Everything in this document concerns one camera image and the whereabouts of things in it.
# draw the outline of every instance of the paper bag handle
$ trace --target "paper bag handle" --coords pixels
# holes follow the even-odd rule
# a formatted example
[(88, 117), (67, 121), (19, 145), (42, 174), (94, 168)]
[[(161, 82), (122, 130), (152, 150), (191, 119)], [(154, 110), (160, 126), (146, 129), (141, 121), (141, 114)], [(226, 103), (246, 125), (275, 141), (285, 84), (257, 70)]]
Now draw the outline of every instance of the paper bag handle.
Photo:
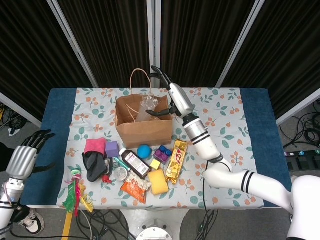
[(150, 77), (148, 76), (148, 74), (146, 73), (146, 71), (145, 71), (145, 70), (143, 70), (143, 69), (141, 69), (141, 68), (136, 68), (136, 69), (134, 69), (134, 70), (132, 71), (132, 73), (131, 73), (131, 76), (130, 76), (130, 90), (131, 90), (131, 94), (133, 94), (133, 92), (132, 92), (132, 85), (131, 85), (131, 81), (132, 81), (132, 76), (134, 75), (135, 71), (142, 71), (142, 72), (144, 72), (144, 74), (146, 75), (146, 77), (147, 77), (147, 78), (148, 78), (148, 80), (149, 80), (149, 83), (150, 83), (150, 94), (152, 94), (152, 88), (151, 88), (151, 80), (150, 80)]
[(136, 122), (136, 120), (135, 120), (134, 116), (132, 116), (130, 110), (132, 110), (132, 111), (135, 112), (136, 114), (139, 114), (139, 112), (136, 111), (136, 110), (134, 110), (134, 109), (132, 109), (128, 104), (126, 104), (126, 109), (128, 110), (128, 112), (129, 112), (130, 116), (132, 117), (133, 121)]

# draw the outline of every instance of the brown bottle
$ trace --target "brown bottle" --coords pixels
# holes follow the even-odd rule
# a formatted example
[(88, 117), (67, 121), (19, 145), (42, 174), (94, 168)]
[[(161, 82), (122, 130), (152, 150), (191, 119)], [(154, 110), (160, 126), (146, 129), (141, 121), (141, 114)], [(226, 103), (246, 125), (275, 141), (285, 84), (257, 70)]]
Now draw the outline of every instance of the brown bottle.
[(145, 179), (148, 172), (151, 170), (151, 167), (146, 164), (145, 161), (140, 159), (133, 151), (126, 148), (122, 148), (119, 151), (119, 155), (122, 157), (122, 160), (130, 166), (135, 174), (137, 174), (141, 179)]

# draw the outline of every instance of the pink sponge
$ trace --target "pink sponge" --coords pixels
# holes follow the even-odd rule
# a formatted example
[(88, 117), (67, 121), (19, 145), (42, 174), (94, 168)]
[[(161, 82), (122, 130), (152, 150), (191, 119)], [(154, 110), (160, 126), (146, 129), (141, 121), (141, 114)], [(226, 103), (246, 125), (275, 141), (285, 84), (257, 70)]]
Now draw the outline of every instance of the pink sponge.
[(119, 157), (119, 145), (116, 141), (109, 141), (105, 145), (105, 153), (107, 158)]
[(99, 139), (87, 139), (84, 154), (87, 152), (98, 152), (105, 156), (105, 148), (106, 148), (106, 139), (103, 137)]

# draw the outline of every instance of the shoe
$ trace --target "shoe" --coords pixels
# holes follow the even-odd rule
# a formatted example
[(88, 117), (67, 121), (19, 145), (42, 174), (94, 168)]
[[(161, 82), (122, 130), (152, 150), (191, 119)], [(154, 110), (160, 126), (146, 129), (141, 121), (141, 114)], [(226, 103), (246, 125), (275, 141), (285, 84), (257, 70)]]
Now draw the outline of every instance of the shoe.
[(36, 210), (30, 208), (29, 215), (19, 225), (23, 226), (27, 232), (37, 235), (41, 233), (45, 228), (44, 218), (36, 212)]

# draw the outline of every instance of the purple toy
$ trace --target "purple toy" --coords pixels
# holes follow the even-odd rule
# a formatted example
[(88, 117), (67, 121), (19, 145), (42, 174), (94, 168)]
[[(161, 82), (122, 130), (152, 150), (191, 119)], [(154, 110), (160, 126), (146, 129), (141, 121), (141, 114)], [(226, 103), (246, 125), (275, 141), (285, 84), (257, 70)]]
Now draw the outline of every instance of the purple toy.
[(155, 151), (153, 154), (153, 157), (162, 162), (163, 164), (166, 164), (169, 157), (172, 155), (172, 151), (167, 149), (165, 146), (161, 145), (158, 150)]
[(110, 141), (105, 145), (105, 153), (107, 158), (119, 157), (119, 146), (118, 142)]

